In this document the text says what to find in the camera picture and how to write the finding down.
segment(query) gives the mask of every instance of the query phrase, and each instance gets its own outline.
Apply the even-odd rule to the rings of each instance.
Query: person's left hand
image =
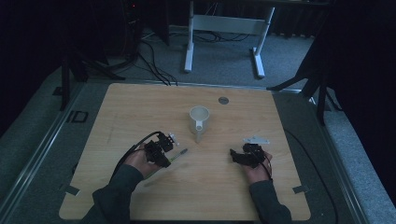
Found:
[[[146,176],[148,176],[152,172],[161,169],[161,166],[158,166],[157,164],[154,163],[149,163],[147,161],[146,151],[143,150],[144,145],[145,143],[139,146],[139,149],[141,150],[138,150],[132,153],[131,155],[129,155],[126,158],[124,164],[133,166],[142,174],[144,178],[146,178]]]

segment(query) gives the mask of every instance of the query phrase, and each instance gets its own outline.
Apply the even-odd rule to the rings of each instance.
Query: gray sleeve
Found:
[[[133,166],[120,166],[111,182],[92,194],[94,205],[79,223],[129,224],[131,194],[142,180],[142,174]]]
[[[291,223],[290,210],[277,199],[271,181],[253,183],[250,185],[249,191],[262,223]]]

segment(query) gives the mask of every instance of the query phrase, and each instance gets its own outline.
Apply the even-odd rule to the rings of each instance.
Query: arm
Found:
[[[265,223],[265,221],[269,224],[291,223],[290,211],[288,207],[280,204],[277,200],[275,188],[271,181],[256,182],[250,185],[249,191],[262,223]]]
[[[279,203],[273,182],[270,180],[269,175],[272,173],[272,169],[269,161],[272,159],[272,155],[265,152],[265,156],[267,159],[263,165],[267,168],[268,173],[261,165],[254,169],[249,166],[242,166],[250,184],[251,198],[262,223],[291,223],[290,210]]]
[[[130,222],[131,194],[145,176],[161,167],[148,163],[144,150],[132,153],[120,166],[111,182],[92,194],[94,205],[80,224]]]

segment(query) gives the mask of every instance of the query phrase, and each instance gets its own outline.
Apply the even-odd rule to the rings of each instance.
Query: hand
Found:
[[[269,154],[268,152],[264,152],[265,157],[267,159],[265,159],[265,161],[262,163],[264,164],[265,168],[267,168],[268,172],[270,173],[270,175],[272,174],[272,168],[270,166],[270,160],[273,158],[273,156],[271,154]],[[242,165],[242,168],[244,169],[246,175],[247,175],[247,181],[249,184],[253,184],[259,181],[263,181],[263,180],[269,180],[271,178],[271,176],[268,176],[267,172],[265,171],[265,169],[262,167],[261,164],[259,164],[256,168],[251,168],[250,166],[246,166],[246,165]]]
[[[139,146],[139,149],[143,149],[145,144]],[[161,169],[161,166],[158,166],[154,163],[149,163],[146,158],[146,151],[145,150],[138,150],[131,155],[129,155],[124,164],[133,166],[136,168],[144,178],[147,175],[151,174],[154,171]]]

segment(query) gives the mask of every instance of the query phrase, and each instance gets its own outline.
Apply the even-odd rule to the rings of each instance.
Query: person's right hand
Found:
[[[264,151],[264,154],[267,157],[267,159],[265,159],[265,161],[262,164],[264,164],[264,166],[267,168],[268,172],[271,175],[272,167],[270,166],[269,161],[273,158],[273,156],[265,151]],[[253,183],[256,183],[259,181],[263,181],[263,180],[269,180],[271,178],[271,176],[268,176],[267,172],[265,171],[265,169],[262,167],[261,164],[259,164],[254,169],[251,168],[250,166],[246,166],[246,165],[241,165],[241,166],[244,169],[245,174],[247,175],[247,181],[249,184],[253,184]]]

